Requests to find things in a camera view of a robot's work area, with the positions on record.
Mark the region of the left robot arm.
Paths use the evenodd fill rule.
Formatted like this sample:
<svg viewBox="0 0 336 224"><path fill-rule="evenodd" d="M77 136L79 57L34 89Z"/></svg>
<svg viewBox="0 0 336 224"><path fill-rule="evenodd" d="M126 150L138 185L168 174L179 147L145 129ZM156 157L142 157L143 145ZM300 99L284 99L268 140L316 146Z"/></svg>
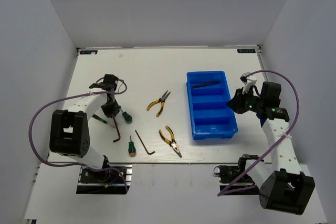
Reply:
<svg viewBox="0 0 336 224"><path fill-rule="evenodd" d="M93 168L93 176L101 182L110 178L106 157L90 146L89 120L101 109L107 118L115 118L121 107L115 99L120 79L106 74L102 82L89 86L87 94L65 110L56 110L51 118L49 148L68 156L82 166Z"/></svg>

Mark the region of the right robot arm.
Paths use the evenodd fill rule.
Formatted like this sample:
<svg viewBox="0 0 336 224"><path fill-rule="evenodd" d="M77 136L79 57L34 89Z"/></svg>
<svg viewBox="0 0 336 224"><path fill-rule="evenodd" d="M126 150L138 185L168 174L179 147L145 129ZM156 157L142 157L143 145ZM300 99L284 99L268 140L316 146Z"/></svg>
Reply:
<svg viewBox="0 0 336 224"><path fill-rule="evenodd" d="M280 107L281 85L264 82L261 93L254 95L253 85L237 89L227 106L237 114L256 113L266 136L272 168L263 158L245 155L240 158L238 177L247 182L252 179L259 190L262 208L302 215L315 188L314 179L304 174L293 149L289 115Z"/></svg>

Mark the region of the thin green precision screwdriver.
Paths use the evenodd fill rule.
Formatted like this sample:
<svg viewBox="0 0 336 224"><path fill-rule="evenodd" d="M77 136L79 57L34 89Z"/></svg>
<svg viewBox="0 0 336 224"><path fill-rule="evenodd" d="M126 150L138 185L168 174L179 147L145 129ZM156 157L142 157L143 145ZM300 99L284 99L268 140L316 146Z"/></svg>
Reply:
<svg viewBox="0 0 336 224"><path fill-rule="evenodd" d="M101 123L103 123L103 124L106 124L106 125L108 125L108 126L110 126L110 127L115 128L114 125L110 124L109 122L107 122L107 121L104 120L103 118L97 116L96 114L94 114L94 115L92 116L92 118L96 119L97 121L99 121L99 122L101 122Z"/></svg>

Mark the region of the stubby green screwdriver upper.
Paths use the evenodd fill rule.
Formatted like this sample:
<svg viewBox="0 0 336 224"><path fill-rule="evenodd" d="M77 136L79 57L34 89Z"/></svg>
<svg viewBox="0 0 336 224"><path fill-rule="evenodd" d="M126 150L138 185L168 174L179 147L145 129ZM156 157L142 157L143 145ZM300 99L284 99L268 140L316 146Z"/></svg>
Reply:
<svg viewBox="0 0 336 224"><path fill-rule="evenodd" d="M120 109L120 112L121 112L121 114L122 114L122 116L123 116L123 118L124 118L124 120L125 120L125 122L127 124L132 123L133 118L132 118L132 116L128 112L126 112L126 111L124 111L122 109Z"/></svg>

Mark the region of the blue divided plastic bin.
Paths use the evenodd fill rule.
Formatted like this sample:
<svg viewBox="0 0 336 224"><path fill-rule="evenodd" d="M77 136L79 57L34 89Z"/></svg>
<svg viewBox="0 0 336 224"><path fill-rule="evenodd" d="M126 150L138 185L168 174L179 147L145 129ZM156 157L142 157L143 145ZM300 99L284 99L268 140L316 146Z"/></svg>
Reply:
<svg viewBox="0 0 336 224"><path fill-rule="evenodd" d="M196 141L210 138L232 138L237 132L233 110L226 106L231 100L223 71L193 71L186 74L187 97L190 111L192 138ZM220 84L191 89L191 86L220 81Z"/></svg>

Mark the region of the green orange stubby screwdriver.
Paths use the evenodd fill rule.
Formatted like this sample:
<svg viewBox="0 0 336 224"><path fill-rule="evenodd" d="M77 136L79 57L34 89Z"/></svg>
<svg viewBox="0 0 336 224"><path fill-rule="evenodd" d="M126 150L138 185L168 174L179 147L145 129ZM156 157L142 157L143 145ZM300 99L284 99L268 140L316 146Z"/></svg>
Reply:
<svg viewBox="0 0 336 224"><path fill-rule="evenodd" d="M134 157L136 155L136 148L132 140L132 136L130 136L130 140L129 140L128 153L131 157Z"/></svg>

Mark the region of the upper yellow black pliers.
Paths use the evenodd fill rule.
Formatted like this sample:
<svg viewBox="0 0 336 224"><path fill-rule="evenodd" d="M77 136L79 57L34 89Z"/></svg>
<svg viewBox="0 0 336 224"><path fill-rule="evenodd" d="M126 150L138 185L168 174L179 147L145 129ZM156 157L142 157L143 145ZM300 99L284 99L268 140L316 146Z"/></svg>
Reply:
<svg viewBox="0 0 336 224"><path fill-rule="evenodd" d="M162 112L163 112L164 104L166 102L166 99L169 97L170 93L171 93L170 91L166 90L160 98L158 98L157 100L151 102L147 106L146 110L149 111L153 106L159 104L160 105L160 109L156 113L156 117L158 118L162 114Z"/></svg>

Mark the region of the yellow black pliers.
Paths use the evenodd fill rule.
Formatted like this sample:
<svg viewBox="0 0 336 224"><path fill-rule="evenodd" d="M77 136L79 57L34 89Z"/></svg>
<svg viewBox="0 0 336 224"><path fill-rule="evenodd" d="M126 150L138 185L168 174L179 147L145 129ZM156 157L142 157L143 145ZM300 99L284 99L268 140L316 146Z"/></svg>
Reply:
<svg viewBox="0 0 336 224"><path fill-rule="evenodd" d="M169 97L170 93L171 93L170 91L166 90L160 98L158 98L157 100L151 102L147 106L146 110L149 111L153 106L159 104L160 105L160 109L156 113L156 117L158 118L162 114L162 112L163 112L164 104L166 102L166 99Z"/></svg>
<svg viewBox="0 0 336 224"><path fill-rule="evenodd" d="M175 135L172 129L168 125L165 126L165 129L169 132L170 138L165 137L162 131L159 130L160 138L173 149L173 151L179 156L179 158L182 158L181 151L177 145L177 142L175 140Z"/></svg>

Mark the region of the right blue table label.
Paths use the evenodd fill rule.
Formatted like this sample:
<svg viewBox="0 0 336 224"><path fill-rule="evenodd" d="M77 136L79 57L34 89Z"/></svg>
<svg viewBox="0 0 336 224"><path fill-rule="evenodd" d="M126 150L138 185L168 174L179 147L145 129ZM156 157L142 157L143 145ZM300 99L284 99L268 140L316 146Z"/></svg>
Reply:
<svg viewBox="0 0 336 224"><path fill-rule="evenodd" d="M255 49L237 49L239 54L255 54Z"/></svg>

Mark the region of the blue table label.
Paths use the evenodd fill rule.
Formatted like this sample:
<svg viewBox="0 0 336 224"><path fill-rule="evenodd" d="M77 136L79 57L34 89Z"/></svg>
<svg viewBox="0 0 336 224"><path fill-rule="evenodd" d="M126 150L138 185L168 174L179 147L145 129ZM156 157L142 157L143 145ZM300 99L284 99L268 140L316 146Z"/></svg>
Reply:
<svg viewBox="0 0 336 224"><path fill-rule="evenodd" d="M239 54L255 54L255 49L237 49Z"/></svg>
<svg viewBox="0 0 336 224"><path fill-rule="evenodd" d="M80 55L96 55L97 53L97 50L81 50L79 52Z"/></svg>

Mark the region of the left blue table label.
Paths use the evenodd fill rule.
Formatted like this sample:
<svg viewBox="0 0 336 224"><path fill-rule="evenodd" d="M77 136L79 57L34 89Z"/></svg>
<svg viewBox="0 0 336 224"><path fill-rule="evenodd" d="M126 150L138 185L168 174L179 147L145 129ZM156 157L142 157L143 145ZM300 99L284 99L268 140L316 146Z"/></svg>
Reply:
<svg viewBox="0 0 336 224"><path fill-rule="evenodd" d="M97 50L81 50L79 52L80 55L96 55L97 53Z"/></svg>

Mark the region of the lower yellow black pliers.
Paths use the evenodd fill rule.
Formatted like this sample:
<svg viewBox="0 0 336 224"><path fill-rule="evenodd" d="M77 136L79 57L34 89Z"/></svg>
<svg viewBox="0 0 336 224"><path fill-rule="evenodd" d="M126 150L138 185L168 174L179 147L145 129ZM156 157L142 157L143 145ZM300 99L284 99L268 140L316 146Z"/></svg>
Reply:
<svg viewBox="0 0 336 224"><path fill-rule="evenodd" d="M181 151L177 145L177 142L175 140L175 135L172 129L168 125L165 126L165 129L169 132L170 138L165 137L162 131L159 130L160 138L173 149L173 151L179 156L179 158L182 158Z"/></svg>

